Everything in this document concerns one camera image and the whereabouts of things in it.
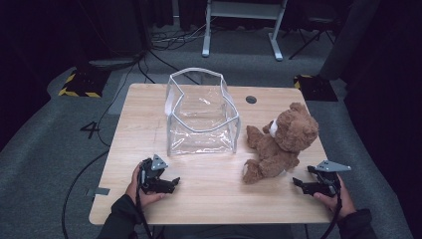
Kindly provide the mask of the brown teddy bear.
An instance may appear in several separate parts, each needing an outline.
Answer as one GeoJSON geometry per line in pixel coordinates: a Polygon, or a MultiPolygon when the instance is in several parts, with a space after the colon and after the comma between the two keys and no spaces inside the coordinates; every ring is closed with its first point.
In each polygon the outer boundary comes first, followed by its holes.
{"type": "Polygon", "coordinates": [[[244,163],[242,180],[246,184],[276,177],[299,165],[298,156],[318,137],[318,123],[301,103],[271,120],[262,129],[246,127],[247,145],[258,153],[244,163]]]}

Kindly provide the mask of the grey tape strip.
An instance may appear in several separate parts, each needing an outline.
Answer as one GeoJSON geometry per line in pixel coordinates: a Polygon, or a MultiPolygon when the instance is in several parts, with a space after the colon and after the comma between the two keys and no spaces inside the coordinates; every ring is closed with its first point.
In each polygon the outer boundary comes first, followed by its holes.
{"type": "Polygon", "coordinates": [[[92,196],[95,197],[96,195],[108,195],[109,194],[109,188],[88,188],[86,191],[86,196],[92,196]]]}

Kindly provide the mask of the black yellow striped floor base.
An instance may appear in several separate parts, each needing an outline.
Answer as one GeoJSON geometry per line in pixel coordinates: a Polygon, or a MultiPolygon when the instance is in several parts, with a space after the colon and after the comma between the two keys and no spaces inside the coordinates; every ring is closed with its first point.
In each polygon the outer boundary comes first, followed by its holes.
{"type": "Polygon", "coordinates": [[[337,96],[329,81],[319,76],[296,75],[294,86],[306,101],[336,102],[337,96]]]}
{"type": "Polygon", "coordinates": [[[110,71],[73,70],[59,91],[59,96],[101,98],[110,71]]]}

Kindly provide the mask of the person's left hand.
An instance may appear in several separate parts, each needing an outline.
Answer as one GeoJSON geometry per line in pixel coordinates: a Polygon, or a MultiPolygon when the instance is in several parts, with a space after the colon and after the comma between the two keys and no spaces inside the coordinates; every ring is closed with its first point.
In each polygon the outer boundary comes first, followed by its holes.
{"type": "Polygon", "coordinates": [[[131,182],[128,185],[125,194],[128,195],[133,203],[136,203],[136,197],[139,197],[140,205],[142,208],[150,205],[151,203],[157,202],[165,197],[165,193],[148,192],[145,194],[142,190],[137,191],[138,174],[139,174],[140,163],[134,168],[131,182]]]}

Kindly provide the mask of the person's legs dark trousers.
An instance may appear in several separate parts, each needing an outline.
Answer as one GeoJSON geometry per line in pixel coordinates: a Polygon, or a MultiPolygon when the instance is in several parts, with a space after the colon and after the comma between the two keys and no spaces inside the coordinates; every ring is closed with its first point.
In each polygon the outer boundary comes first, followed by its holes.
{"type": "Polygon", "coordinates": [[[166,226],[164,239],[295,239],[290,225],[166,226]]]}

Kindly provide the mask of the white metal desk frame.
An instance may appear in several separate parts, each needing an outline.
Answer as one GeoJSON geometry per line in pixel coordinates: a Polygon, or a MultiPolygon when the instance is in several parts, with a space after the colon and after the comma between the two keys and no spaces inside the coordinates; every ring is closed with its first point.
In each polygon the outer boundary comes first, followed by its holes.
{"type": "Polygon", "coordinates": [[[261,20],[275,20],[274,30],[268,34],[275,59],[281,61],[284,57],[277,42],[277,37],[285,15],[289,0],[281,0],[277,4],[227,2],[207,0],[205,17],[205,35],[201,55],[207,58],[210,55],[211,18],[231,17],[261,20]]]}

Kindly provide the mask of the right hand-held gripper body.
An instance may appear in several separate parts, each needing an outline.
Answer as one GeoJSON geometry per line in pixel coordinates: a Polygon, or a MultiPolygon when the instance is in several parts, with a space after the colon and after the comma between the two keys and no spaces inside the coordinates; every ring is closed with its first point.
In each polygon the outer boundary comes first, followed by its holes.
{"type": "Polygon", "coordinates": [[[316,165],[315,168],[320,174],[316,176],[317,182],[313,183],[315,193],[319,192],[329,197],[334,197],[340,192],[341,186],[337,174],[340,171],[351,170],[349,165],[343,165],[327,159],[316,165]]]}

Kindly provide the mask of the person's right hand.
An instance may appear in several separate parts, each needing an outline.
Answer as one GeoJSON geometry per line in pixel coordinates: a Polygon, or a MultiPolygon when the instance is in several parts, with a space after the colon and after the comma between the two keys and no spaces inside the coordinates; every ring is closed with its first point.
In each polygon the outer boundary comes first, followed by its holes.
{"type": "Polygon", "coordinates": [[[354,206],[354,203],[351,199],[351,196],[347,188],[342,185],[340,189],[340,194],[335,197],[329,197],[322,193],[316,192],[314,194],[314,199],[322,203],[330,212],[334,213],[337,209],[337,200],[341,200],[341,208],[338,212],[338,219],[343,219],[347,215],[355,213],[357,209],[354,206]]]}

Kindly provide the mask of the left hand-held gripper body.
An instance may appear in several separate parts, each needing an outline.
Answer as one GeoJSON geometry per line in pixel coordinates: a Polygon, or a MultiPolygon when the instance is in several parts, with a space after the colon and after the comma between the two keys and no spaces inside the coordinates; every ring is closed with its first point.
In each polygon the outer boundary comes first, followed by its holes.
{"type": "Polygon", "coordinates": [[[138,187],[144,192],[160,193],[163,187],[170,187],[167,180],[160,178],[168,164],[157,154],[145,159],[139,167],[138,187]]]}

